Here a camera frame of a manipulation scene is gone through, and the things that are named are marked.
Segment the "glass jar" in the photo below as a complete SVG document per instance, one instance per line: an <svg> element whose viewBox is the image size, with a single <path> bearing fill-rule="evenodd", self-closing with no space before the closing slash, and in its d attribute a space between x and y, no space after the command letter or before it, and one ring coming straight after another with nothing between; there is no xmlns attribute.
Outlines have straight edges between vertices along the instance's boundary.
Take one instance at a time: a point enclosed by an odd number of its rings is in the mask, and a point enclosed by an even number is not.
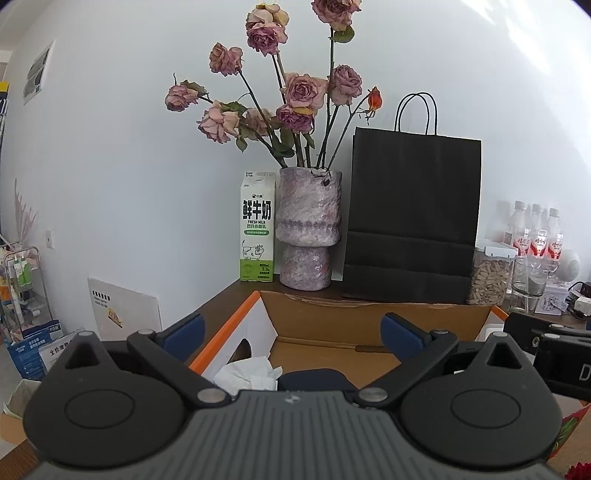
<svg viewBox="0 0 591 480"><path fill-rule="evenodd" d="M468 305L501 305L517 249L490 240L477 240Z"/></svg>

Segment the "bag handle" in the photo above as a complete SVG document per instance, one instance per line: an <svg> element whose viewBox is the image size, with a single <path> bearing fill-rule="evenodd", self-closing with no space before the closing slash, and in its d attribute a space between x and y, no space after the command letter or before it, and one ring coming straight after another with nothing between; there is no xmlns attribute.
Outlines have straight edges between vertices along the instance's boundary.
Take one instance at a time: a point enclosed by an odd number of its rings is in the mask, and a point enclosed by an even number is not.
<svg viewBox="0 0 591 480"><path fill-rule="evenodd" d="M416 96L420 97L423 102L425 103L425 107L427 107L427 129L425 130L425 135L428 134L429 132L429 125L431 124L431 112L429 110L429 105L427 103L427 101L425 100L425 97L423 95L427 95L431 101L433 102L433 106L435 107L435 135L437 135L437 126L439 123L439 112L437 110L437 102L435 101L435 98L433 98L433 95L431 95L428 92L418 92L418 93L409 93L406 97L404 97L402 100L400 100L400 103L398 104L398 110L396 111L396 119L394 121L394 131L396 131L396 126L398 125L398 131L401 131L401 121L402 121L402 114L404 113L404 109L406 108L406 106L408 105L408 103L415 98Z"/></svg>

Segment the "round speaker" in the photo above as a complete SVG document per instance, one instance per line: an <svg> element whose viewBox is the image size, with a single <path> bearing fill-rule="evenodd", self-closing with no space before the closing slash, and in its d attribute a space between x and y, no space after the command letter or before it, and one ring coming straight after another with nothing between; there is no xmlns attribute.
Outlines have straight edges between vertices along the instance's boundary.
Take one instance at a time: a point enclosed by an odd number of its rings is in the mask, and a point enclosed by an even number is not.
<svg viewBox="0 0 591 480"><path fill-rule="evenodd" d="M562 250L556 277L561 281L570 282L579 276L581 260L574 250Z"/></svg>

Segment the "blue box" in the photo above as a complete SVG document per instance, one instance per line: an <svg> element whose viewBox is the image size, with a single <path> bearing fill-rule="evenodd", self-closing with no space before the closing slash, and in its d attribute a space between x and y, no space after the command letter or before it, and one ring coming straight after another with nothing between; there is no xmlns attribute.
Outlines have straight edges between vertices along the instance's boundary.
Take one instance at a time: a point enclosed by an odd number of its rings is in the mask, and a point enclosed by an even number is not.
<svg viewBox="0 0 591 480"><path fill-rule="evenodd" d="M39 356L39 347L63 337L59 320L52 320L43 325L23 331L25 339L13 345L7 345L8 353L18 372L28 380L41 380L45 377L43 361Z"/></svg>

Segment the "small white box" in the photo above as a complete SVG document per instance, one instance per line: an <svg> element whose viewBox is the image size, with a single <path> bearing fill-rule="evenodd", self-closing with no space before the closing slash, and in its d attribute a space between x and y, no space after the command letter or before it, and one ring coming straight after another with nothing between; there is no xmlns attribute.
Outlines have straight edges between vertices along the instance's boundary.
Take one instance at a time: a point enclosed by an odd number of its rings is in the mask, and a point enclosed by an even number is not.
<svg viewBox="0 0 591 480"><path fill-rule="evenodd" d="M568 284L548 280L535 312L543 315L562 315L566 311L566 297L568 294Z"/></svg>

